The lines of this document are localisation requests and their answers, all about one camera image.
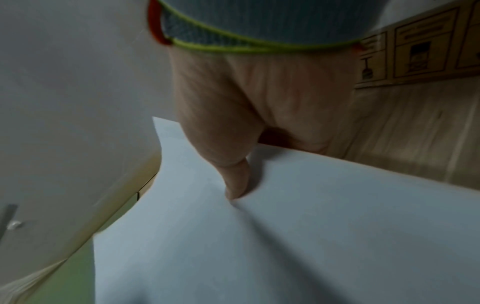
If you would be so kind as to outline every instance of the white paper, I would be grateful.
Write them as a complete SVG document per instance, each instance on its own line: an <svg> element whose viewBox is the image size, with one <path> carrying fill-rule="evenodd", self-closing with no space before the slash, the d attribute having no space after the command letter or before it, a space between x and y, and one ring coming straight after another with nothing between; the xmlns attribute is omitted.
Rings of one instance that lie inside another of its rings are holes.
<svg viewBox="0 0 480 304"><path fill-rule="evenodd" d="M233 208L179 125L151 189L94 237L96 304L477 303L478 192L259 145Z"/></svg>

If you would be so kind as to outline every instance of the wooden floor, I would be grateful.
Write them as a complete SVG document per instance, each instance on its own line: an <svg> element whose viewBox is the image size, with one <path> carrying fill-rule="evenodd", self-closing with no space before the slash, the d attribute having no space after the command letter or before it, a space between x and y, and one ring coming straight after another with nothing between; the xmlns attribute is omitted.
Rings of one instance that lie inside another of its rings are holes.
<svg viewBox="0 0 480 304"><path fill-rule="evenodd" d="M480 189L480 77L359 89L327 155Z"/></svg>

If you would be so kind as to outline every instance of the skin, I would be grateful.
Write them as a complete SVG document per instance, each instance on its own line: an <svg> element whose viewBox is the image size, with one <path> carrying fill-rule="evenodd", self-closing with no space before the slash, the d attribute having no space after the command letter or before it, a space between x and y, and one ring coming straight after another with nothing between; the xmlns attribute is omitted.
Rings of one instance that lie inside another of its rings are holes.
<svg viewBox="0 0 480 304"><path fill-rule="evenodd" d="M172 47L178 121L199 155L242 196L259 141L323 154L357 72L354 48L295 54L212 54Z"/></svg>

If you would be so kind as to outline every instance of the printed icon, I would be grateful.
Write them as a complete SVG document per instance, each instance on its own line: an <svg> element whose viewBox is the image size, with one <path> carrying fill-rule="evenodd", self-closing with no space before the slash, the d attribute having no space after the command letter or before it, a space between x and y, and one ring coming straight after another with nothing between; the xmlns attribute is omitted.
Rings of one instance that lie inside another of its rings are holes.
<svg viewBox="0 0 480 304"><path fill-rule="evenodd" d="M369 68L369 59L370 58L372 58L372 57L370 56L370 57L366 57L366 58L361 59L361 60L365 60L365 68L361 72L362 80L372 79L374 77L374 71Z"/></svg>
<svg viewBox="0 0 480 304"><path fill-rule="evenodd" d="M421 71L429 68L431 41L413 45L410 48L410 62L408 64L408 71Z"/></svg>

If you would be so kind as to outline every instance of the cardboard box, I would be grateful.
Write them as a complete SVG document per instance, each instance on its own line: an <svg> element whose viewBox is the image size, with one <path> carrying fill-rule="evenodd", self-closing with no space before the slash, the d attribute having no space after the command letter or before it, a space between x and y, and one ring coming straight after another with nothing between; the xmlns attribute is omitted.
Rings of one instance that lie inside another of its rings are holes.
<svg viewBox="0 0 480 304"><path fill-rule="evenodd" d="M362 43L356 88L480 74L480 0L449 3Z"/></svg>

